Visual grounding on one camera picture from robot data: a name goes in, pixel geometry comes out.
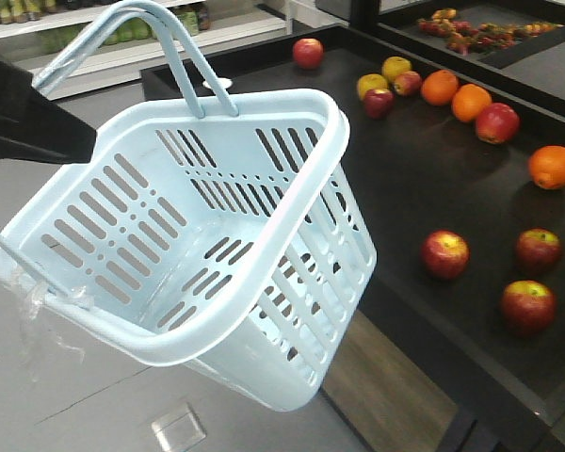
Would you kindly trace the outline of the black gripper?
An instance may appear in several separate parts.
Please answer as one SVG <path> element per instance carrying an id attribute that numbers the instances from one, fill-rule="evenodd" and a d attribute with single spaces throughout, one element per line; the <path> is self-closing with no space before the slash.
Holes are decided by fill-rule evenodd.
<path id="1" fill-rule="evenodd" d="M 96 130 L 31 86 L 32 74 L 0 59 L 0 160 L 88 163 Z"/>

